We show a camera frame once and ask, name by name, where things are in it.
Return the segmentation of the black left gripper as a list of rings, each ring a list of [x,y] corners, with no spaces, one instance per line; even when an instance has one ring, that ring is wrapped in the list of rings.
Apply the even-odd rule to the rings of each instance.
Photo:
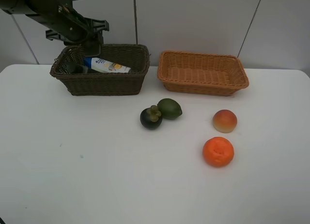
[[[86,57],[97,57],[101,53],[103,31],[109,31],[106,20],[96,20],[80,15],[69,6],[59,6],[56,22],[46,31],[48,40],[62,41],[65,45],[82,44]]]

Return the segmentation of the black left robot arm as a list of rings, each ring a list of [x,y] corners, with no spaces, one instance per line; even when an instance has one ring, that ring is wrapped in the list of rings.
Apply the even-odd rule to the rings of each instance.
[[[106,20],[86,18],[73,7],[75,0],[0,0],[0,8],[9,15],[25,15],[47,28],[46,38],[65,46],[79,45],[85,56],[100,55]]]

